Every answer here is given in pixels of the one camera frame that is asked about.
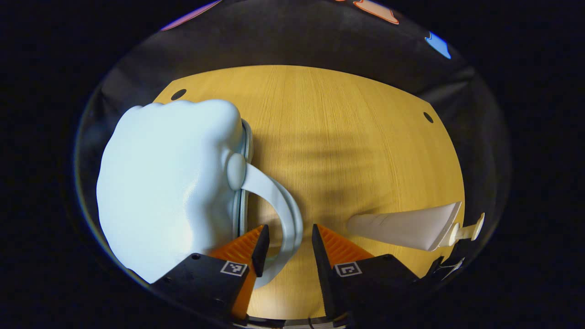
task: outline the orange gripper pad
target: orange gripper pad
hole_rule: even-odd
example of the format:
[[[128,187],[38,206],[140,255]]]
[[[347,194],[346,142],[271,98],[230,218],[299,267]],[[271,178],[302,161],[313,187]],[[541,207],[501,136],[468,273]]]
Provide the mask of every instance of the orange gripper pad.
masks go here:
[[[236,238],[225,246],[218,248],[209,254],[210,257],[223,259],[241,264],[248,264],[249,273],[244,280],[240,293],[233,304],[232,315],[239,319],[246,318],[248,304],[256,281],[256,271],[252,265],[252,253],[258,242],[258,237],[264,225],[258,226],[250,232]]]
[[[321,234],[321,240],[323,240],[323,246],[325,246],[325,252],[327,253],[327,258],[329,258],[331,268],[335,264],[360,261],[374,256],[327,227],[317,224],[317,228],[319,229],[319,234]]]

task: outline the orange sticker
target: orange sticker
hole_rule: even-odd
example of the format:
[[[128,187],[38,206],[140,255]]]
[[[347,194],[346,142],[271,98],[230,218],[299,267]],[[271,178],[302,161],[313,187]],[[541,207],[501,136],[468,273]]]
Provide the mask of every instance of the orange sticker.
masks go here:
[[[378,16],[379,18],[382,18],[383,20],[390,22],[392,24],[398,25],[398,19],[394,17],[392,10],[380,4],[377,4],[370,0],[354,1],[353,4],[365,12],[368,12],[374,16]]]

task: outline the wooden tabletop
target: wooden tabletop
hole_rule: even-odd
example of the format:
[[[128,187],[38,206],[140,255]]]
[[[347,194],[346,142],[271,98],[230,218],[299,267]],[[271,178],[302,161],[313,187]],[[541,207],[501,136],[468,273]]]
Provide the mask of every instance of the wooden tabletop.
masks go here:
[[[304,223],[298,252],[272,282],[256,289],[248,314],[264,318],[325,315],[311,244],[314,223],[348,237],[373,255],[390,253],[417,276],[433,252],[357,237],[345,224],[355,214],[418,210],[462,201],[464,191],[449,135],[425,101],[367,78],[301,66],[226,68],[170,83],[154,100],[234,103],[252,127],[252,164],[295,198]],[[426,112],[433,122],[424,115]],[[250,194],[248,227],[270,226],[270,251],[280,247],[280,220],[270,204]]]

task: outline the white tube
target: white tube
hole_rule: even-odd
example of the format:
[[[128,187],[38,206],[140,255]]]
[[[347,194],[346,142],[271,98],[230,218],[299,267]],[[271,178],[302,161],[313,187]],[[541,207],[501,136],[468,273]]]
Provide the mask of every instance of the white tube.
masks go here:
[[[449,232],[461,202],[401,213],[355,215],[347,230],[362,237],[433,251]]]

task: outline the purple sticker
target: purple sticker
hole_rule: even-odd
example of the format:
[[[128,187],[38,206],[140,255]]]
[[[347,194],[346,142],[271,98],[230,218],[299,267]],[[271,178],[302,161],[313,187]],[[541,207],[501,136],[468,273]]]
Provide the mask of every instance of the purple sticker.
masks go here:
[[[201,15],[202,13],[204,13],[207,10],[211,9],[211,7],[217,5],[220,2],[221,2],[221,0],[213,1],[213,2],[211,2],[208,5],[205,5],[205,6],[201,7],[201,8],[199,8],[199,9],[195,9],[194,11],[192,11],[192,12],[186,14],[185,16],[183,16],[183,17],[175,20],[174,22],[170,23],[169,25],[163,27],[160,30],[161,31],[166,31],[166,30],[170,30],[170,29],[172,29],[172,28],[174,28],[176,26],[179,26],[179,25],[183,24],[184,22],[186,22],[186,21],[188,21],[188,20],[190,20],[192,18],[195,18],[195,17]]]

